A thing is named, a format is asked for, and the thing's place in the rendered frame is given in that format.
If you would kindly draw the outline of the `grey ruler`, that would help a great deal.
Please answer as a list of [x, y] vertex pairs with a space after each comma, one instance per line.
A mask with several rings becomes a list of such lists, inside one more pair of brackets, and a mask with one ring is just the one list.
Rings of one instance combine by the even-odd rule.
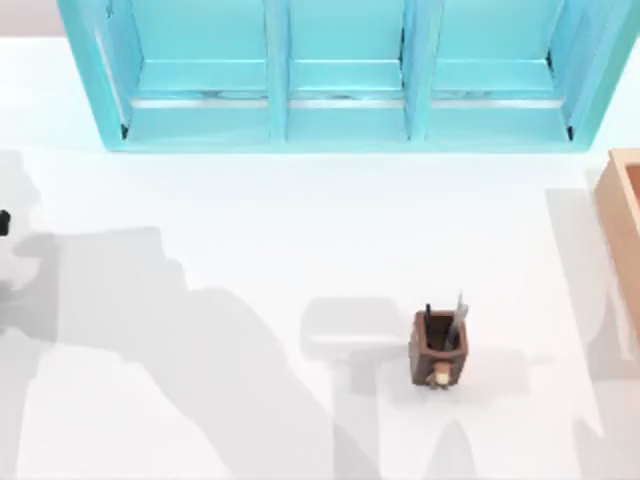
[[447, 330], [445, 338], [444, 349], [446, 351], [454, 349], [455, 339], [459, 335], [461, 326], [466, 320], [468, 311], [469, 305], [464, 301], [463, 293], [460, 292], [457, 299], [457, 306], [452, 317], [452, 322]]

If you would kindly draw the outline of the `salmon-coloured shallow box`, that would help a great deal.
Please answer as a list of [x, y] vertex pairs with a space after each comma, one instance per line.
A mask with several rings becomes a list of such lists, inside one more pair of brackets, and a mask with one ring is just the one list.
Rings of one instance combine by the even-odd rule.
[[640, 147], [608, 151], [594, 196], [633, 333], [640, 344]]

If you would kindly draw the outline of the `light blue rack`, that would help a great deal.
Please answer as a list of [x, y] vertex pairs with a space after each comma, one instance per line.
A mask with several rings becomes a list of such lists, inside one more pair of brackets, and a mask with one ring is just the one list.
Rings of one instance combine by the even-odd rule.
[[57, 0], [112, 152], [582, 152], [640, 0]]

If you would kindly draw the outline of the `brown wooden pen holder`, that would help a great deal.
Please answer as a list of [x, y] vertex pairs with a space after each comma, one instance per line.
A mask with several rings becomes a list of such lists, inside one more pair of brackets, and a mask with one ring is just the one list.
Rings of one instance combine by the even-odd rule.
[[468, 356], [466, 323], [461, 326], [454, 349], [446, 351], [444, 343], [454, 311], [432, 309], [429, 349], [425, 343], [424, 311], [425, 308], [415, 314], [408, 343], [411, 382], [431, 389], [448, 389], [459, 382]]

